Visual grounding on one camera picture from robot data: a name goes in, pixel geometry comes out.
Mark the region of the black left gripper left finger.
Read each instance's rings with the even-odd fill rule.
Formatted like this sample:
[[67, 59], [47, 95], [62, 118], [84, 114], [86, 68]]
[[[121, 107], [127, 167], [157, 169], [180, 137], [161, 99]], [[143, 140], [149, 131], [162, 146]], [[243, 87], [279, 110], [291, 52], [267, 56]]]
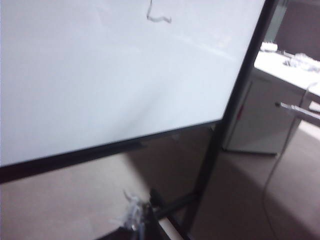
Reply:
[[117, 229], [97, 238], [98, 240], [143, 240], [144, 221], [127, 219]]

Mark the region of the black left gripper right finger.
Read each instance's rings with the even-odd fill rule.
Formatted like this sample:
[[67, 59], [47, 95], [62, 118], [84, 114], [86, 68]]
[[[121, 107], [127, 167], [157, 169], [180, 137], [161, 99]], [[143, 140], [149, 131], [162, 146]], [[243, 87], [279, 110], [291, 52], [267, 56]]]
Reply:
[[159, 229], [159, 222], [156, 219], [153, 208], [149, 203], [143, 209], [143, 240], [161, 240], [162, 234]]

